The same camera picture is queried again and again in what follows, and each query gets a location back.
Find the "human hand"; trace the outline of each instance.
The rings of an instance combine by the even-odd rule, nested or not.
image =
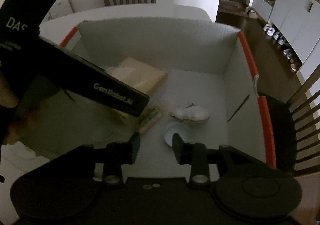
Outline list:
[[[6,81],[2,72],[0,72],[0,105],[13,108],[19,103],[19,99],[15,96],[12,88]],[[31,110],[25,118],[18,119],[10,123],[5,140],[8,144],[14,145],[22,138],[29,129],[33,128],[38,120],[38,111]]]

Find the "metal bolt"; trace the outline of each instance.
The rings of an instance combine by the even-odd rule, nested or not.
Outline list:
[[[108,184],[116,184],[121,181],[120,177],[116,175],[108,175],[103,180],[105,183],[108,183]]]
[[[154,187],[154,188],[159,188],[159,187],[161,187],[161,184],[160,184],[160,183],[154,183],[154,184],[152,185],[152,187]]]
[[[205,183],[205,182],[209,181],[209,178],[203,174],[197,174],[192,177],[192,180],[195,183]]]
[[[146,189],[146,190],[150,190],[152,189],[152,186],[150,184],[145,184],[144,186],[142,186],[143,189]]]

